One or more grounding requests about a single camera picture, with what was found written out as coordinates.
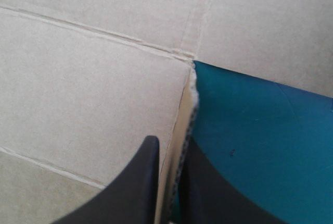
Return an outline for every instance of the teal paper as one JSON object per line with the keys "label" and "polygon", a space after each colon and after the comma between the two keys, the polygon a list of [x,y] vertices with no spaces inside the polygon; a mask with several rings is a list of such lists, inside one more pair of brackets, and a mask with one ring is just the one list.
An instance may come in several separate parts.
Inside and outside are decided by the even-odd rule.
{"label": "teal paper", "polygon": [[288,223],[333,223],[332,99],[195,64],[193,136],[212,165]]}

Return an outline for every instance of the black curved edge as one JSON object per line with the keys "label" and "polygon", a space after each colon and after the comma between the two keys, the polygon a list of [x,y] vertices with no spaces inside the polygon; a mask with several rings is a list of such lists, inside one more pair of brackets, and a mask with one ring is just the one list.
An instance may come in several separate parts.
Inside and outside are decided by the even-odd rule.
{"label": "black curved edge", "polygon": [[182,224],[282,224],[238,192],[192,139],[178,186]]}
{"label": "black curved edge", "polygon": [[159,175],[159,141],[147,136],[124,170],[92,200],[54,224],[151,224]]}

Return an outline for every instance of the brown cardboard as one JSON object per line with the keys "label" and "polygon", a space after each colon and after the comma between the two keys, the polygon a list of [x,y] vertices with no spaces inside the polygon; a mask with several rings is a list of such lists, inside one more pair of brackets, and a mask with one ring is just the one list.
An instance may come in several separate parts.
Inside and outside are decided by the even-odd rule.
{"label": "brown cardboard", "polygon": [[189,64],[5,9],[0,29],[2,151],[98,189],[146,135],[160,139],[163,163]]}
{"label": "brown cardboard", "polygon": [[95,196],[99,189],[0,152],[0,221],[46,224]]}
{"label": "brown cardboard", "polygon": [[197,59],[333,96],[333,0],[210,0]]}
{"label": "brown cardboard", "polygon": [[196,0],[0,0],[2,7],[107,31],[140,44],[179,49]]}
{"label": "brown cardboard", "polygon": [[[196,103],[191,61],[333,96],[332,3],[0,0],[0,155],[10,156],[8,181],[27,166],[43,168],[47,183],[36,188],[52,189],[45,192],[50,204],[61,187],[100,190],[154,134],[163,164],[159,223],[170,209]],[[22,178],[29,190],[33,178]],[[30,193],[18,204],[34,198]],[[88,197],[82,190],[75,204]],[[0,211],[0,222],[10,213]]]}

